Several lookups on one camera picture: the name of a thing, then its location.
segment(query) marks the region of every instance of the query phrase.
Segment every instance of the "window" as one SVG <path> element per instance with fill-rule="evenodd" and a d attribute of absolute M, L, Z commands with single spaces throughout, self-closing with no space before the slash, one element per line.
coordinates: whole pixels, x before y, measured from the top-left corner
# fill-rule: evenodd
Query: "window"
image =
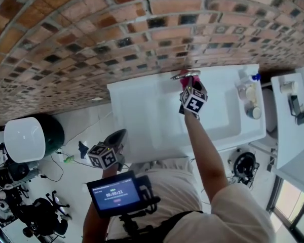
<path fill-rule="evenodd" d="M 276 177 L 267 206 L 277 243 L 304 243 L 304 193 Z"/>

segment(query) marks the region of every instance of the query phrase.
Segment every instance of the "timer display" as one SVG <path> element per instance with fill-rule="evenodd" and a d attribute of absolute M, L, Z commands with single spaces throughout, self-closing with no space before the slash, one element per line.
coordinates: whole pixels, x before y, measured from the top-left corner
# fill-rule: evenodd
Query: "timer display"
<path fill-rule="evenodd" d="M 101 210 L 117 208 L 140 201 L 132 179 L 92 189 Z"/>

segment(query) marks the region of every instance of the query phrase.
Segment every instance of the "green object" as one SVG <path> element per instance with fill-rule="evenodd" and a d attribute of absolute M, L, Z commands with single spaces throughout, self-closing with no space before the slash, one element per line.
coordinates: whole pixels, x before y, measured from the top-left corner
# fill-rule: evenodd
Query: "green object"
<path fill-rule="evenodd" d="M 74 160 L 74 155 L 68 156 L 63 162 L 64 163 L 70 163 L 70 162 L 73 162 L 73 160 Z"/>
<path fill-rule="evenodd" d="M 64 130 L 58 120 L 50 115 L 36 114 L 33 116 L 39 121 L 45 137 L 45 155 L 50 155 L 62 147 L 64 143 Z"/>

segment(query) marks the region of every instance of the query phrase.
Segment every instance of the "brick wall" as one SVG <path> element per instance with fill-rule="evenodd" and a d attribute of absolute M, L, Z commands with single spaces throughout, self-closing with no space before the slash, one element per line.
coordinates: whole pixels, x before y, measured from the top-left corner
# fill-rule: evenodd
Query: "brick wall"
<path fill-rule="evenodd" d="M 0 0 L 0 125 L 188 67 L 304 65 L 304 0 Z"/>

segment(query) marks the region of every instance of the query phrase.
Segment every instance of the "black strap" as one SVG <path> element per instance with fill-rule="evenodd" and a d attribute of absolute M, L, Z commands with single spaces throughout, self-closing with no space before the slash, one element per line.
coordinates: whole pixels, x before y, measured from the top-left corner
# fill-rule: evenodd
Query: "black strap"
<path fill-rule="evenodd" d="M 177 224 L 179 220 L 181 220 L 182 217 L 186 216 L 189 213 L 192 213 L 193 211 L 190 212 L 183 212 L 183 213 L 178 213 L 175 216 L 171 217 L 170 219 L 163 221 L 161 225 L 157 228 L 154 229 L 153 233 L 154 236 L 156 237 L 156 242 L 163 242 L 165 237 L 168 235 L 170 230 L 173 229 L 173 227 Z"/>
<path fill-rule="evenodd" d="M 168 235 L 170 230 L 173 229 L 173 227 L 177 224 L 177 222 L 184 216 L 186 216 L 189 213 L 192 212 L 199 212 L 203 213 L 202 211 L 189 211 L 189 212 L 183 212 L 178 213 L 175 216 L 171 217 L 170 219 L 163 221 L 161 225 L 155 229 L 153 229 L 149 233 L 141 234 L 135 237 L 126 237 L 126 238 L 120 238 L 120 239 L 110 239 L 106 242 L 108 243 L 162 243 L 165 237 Z"/>

